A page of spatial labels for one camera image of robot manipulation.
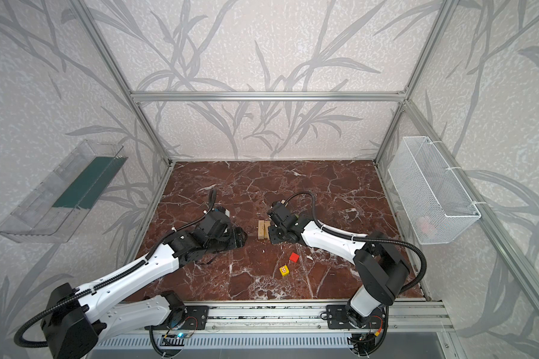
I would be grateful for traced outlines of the wood block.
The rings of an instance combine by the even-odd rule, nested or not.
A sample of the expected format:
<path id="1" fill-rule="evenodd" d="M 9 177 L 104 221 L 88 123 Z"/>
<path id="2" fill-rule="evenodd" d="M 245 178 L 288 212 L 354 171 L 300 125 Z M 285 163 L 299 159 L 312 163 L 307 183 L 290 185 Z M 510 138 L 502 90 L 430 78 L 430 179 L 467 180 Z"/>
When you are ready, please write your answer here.
<path id="1" fill-rule="evenodd" d="M 258 239 L 266 239 L 267 237 L 267 225 L 265 220 L 258 221 Z"/>
<path id="2" fill-rule="evenodd" d="M 264 239 L 269 239 L 269 228 L 271 226 L 271 221 L 264 221 Z"/>

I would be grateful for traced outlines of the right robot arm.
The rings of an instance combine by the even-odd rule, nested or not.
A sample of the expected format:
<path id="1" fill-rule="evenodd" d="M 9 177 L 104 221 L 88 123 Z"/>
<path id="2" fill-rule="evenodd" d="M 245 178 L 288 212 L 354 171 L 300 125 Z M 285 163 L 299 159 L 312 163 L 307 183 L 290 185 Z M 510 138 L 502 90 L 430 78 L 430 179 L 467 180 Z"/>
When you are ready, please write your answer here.
<path id="1" fill-rule="evenodd" d="M 355 266 L 362 285 L 346 304 L 352 326 L 364 327 L 374 311 L 393 305 L 406 288 L 410 266 L 396 242 L 382 233 L 369 237 L 340 231 L 305 215 L 295 215 L 282 202 L 275 202 L 268 215 L 272 244 L 287 242 L 321 249 Z"/>

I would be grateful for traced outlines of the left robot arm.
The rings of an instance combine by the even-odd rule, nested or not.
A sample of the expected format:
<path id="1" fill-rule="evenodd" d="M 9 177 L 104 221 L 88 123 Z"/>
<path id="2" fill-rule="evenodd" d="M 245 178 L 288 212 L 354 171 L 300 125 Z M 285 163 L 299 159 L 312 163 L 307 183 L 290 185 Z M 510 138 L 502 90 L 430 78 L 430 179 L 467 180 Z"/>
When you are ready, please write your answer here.
<path id="1" fill-rule="evenodd" d="M 231 223 L 227 210 L 214 209 L 193 229 L 169 233 L 153 253 L 77 289 L 70 284 L 56 288 L 48 303 L 54 311 L 40 323 L 52 357 L 82 358 L 104 339 L 182 323 L 188 313 L 172 291 L 140 302 L 123 300 L 207 254 L 241 248 L 246 240 L 246 232 Z"/>

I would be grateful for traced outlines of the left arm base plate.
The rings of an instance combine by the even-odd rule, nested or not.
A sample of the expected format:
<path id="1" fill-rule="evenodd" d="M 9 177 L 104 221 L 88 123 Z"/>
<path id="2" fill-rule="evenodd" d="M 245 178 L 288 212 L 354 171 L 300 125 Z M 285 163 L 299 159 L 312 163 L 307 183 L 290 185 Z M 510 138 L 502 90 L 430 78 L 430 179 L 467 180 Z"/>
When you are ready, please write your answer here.
<path id="1" fill-rule="evenodd" d="M 209 307 L 190 305 L 173 309 L 160 329 L 203 331 L 208 321 Z"/>

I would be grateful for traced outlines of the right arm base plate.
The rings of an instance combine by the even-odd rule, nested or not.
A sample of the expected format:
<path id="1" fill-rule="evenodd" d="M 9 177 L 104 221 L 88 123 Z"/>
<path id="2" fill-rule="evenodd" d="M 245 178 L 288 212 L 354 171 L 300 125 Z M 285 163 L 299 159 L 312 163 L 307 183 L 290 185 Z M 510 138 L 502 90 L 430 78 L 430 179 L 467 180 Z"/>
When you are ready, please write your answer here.
<path id="1" fill-rule="evenodd" d="M 348 305 L 327 305 L 320 318 L 327 322 L 328 329 L 364 329 L 377 331 L 384 326 L 386 308 L 377 307 L 372 313 L 364 317 L 351 309 Z"/>

